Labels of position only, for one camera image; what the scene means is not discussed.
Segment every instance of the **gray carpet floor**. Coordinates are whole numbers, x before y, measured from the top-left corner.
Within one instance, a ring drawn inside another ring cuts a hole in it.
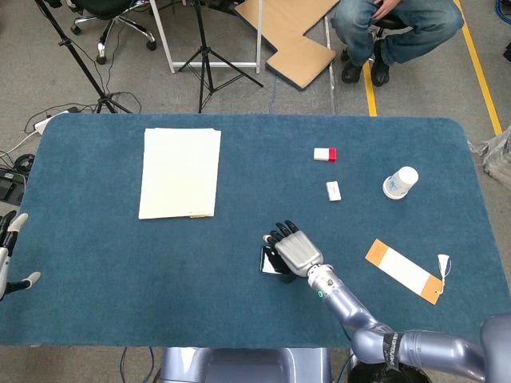
[[[511,124],[511,63],[502,57],[511,42],[511,26],[493,13],[493,0],[462,0],[465,17],[481,59],[486,80],[493,96],[502,128]],[[53,12],[69,31],[75,17],[65,6]],[[156,24],[148,13],[130,17],[147,26],[158,38]],[[170,42],[172,58],[183,61],[199,45],[196,19],[189,7],[176,5],[161,11]],[[204,24],[208,42],[231,61],[252,61],[255,56],[255,33],[236,17],[204,9]],[[96,41],[104,22],[83,26],[79,36],[70,35],[92,58],[96,56]],[[116,26],[107,48],[109,61],[99,66],[105,83],[109,76],[112,53],[117,44],[108,88],[113,92],[134,93],[142,104],[143,113],[193,113],[196,111],[199,83],[189,72],[172,75],[161,45],[150,52],[142,36],[129,28]],[[325,42],[324,25],[320,22],[307,34]],[[342,46],[333,31],[332,48]],[[59,47],[58,36],[31,0],[0,2],[0,149],[15,146],[26,135],[23,132],[30,116],[53,105],[70,102],[94,104],[97,97],[86,82],[67,49]],[[263,60],[272,55],[263,44]],[[87,61],[95,73],[94,64]],[[366,115],[366,90],[363,81],[356,85],[340,82],[342,64],[334,61],[335,107],[340,115]],[[232,75],[227,69],[214,69],[215,81],[225,81]],[[494,136],[485,102],[470,60],[462,33],[434,52],[418,60],[391,68],[390,83],[375,90],[379,116],[447,116],[459,121],[473,142]],[[257,79],[260,89],[247,79],[237,81],[211,99],[206,113],[290,113],[330,114],[329,78],[322,73],[306,91],[300,92],[262,69]],[[120,102],[133,110],[137,104],[130,95]],[[36,152],[38,136],[31,137],[14,154]],[[511,281],[511,191],[481,170],[481,161],[474,162],[486,201],[489,217],[508,281]],[[12,207],[0,203],[0,214]],[[0,346],[0,381],[21,382],[115,382],[121,381],[118,363],[122,349],[114,347],[19,347]],[[156,367],[161,350],[156,349]],[[347,357],[346,350],[333,350],[333,369],[339,371]],[[142,381],[149,371],[147,349],[130,349],[126,359],[128,381]],[[468,382],[445,374],[431,372],[433,381]]]

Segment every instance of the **person's hand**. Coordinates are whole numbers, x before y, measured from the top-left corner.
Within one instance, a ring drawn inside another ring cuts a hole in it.
[[[379,4],[380,7],[373,14],[374,20],[380,20],[391,12],[401,0],[374,0],[374,4]]]

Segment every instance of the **chair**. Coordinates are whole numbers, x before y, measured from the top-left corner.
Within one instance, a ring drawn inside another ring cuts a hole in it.
[[[405,28],[408,28],[408,25],[393,14],[388,14],[384,18],[378,20],[374,25],[378,27],[376,34],[373,34],[375,40],[382,38],[385,30],[404,30]],[[341,61],[348,61],[349,59],[350,56],[348,54],[348,49],[344,48],[341,52]]]
[[[79,25],[84,22],[108,20],[108,24],[97,42],[96,61],[98,64],[103,65],[106,63],[106,41],[109,38],[114,23],[125,23],[140,34],[143,34],[148,40],[145,43],[147,49],[156,49],[156,39],[153,34],[143,26],[123,16],[131,10],[147,6],[149,0],[72,0],[71,2],[76,6],[75,8],[71,7],[74,12],[82,14],[83,10],[86,10],[91,14],[91,16],[82,16],[74,20],[71,32],[76,35],[81,33]]]

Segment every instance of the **tripod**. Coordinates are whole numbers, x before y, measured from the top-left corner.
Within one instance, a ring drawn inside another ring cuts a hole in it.
[[[202,113],[203,107],[208,103],[209,99],[213,95],[214,92],[217,92],[221,90],[222,88],[225,88],[227,85],[232,84],[234,81],[240,79],[241,77],[246,77],[252,82],[255,82],[258,86],[261,88],[263,87],[263,84],[258,82],[255,78],[249,76],[246,74],[243,70],[238,68],[237,66],[233,65],[231,62],[227,61],[223,57],[221,57],[217,52],[215,52],[211,47],[208,46],[208,43],[206,42],[206,35],[204,33],[204,24],[202,23],[202,15],[200,14],[200,0],[192,0],[193,6],[195,8],[196,14],[197,14],[197,21],[199,22],[199,32],[200,32],[200,48],[195,52],[193,56],[190,57],[188,61],[186,61],[183,66],[181,66],[178,70],[178,72],[181,72],[184,68],[190,64],[190,62],[193,61],[195,57],[197,57],[199,54],[202,54],[202,66],[200,67],[200,75],[198,72],[190,66],[190,69],[193,71],[193,74],[195,74],[199,80],[200,80],[200,96],[199,96],[199,113]],[[209,54],[212,54],[219,60],[223,61],[225,64],[229,65],[231,68],[233,68],[236,72],[238,72],[238,76],[232,78],[229,81],[224,82],[222,85],[219,85],[215,88],[213,85],[213,79],[211,76],[211,66],[209,64]],[[208,82],[205,81],[205,73],[208,75]],[[204,87],[206,87],[209,91],[209,94],[206,96],[203,102],[204,97]]]
[[[87,66],[85,66],[85,63],[81,59],[80,55],[74,49],[73,42],[65,35],[64,31],[58,25],[57,20],[55,20],[55,18],[53,17],[53,15],[51,14],[51,12],[48,9],[48,7],[45,5],[43,0],[35,0],[35,2],[38,4],[39,9],[45,15],[45,17],[48,20],[50,20],[52,26],[55,28],[55,30],[57,31],[58,35],[61,37],[62,41],[58,43],[59,46],[65,45],[67,47],[67,49],[71,52],[71,54],[73,55],[74,59],[76,60],[76,62],[80,66],[81,70],[87,76],[87,78],[89,79],[91,85],[94,87],[94,89],[96,90],[97,94],[99,95],[99,99],[97,100],[96,113],[100,113],[101,109],[103,108],[103,106],[108,108],[108,110],[111,113],[117,113],[117,111],[115,110],[114,106],[117,106],[120,110],[122,110],[122,111],[124,111],[126,113],[131,113],[127,108],[125,108],[124,106],[120,105],[116,101],[112,100],[112,97],[109,94],[106,94],[105,91],[103,91],[102,88],[100,88],[99,84],[94,79],[94,77],[91,74],[91,72],[89,71],[89,68],[87,68]]]

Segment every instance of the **white cup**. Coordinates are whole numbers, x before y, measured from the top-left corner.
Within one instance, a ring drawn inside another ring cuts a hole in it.
[[[401,199],[417,181],[417,171],[410,166],[404,166],[386,178],[383,183],[383,192],[390,199]]]

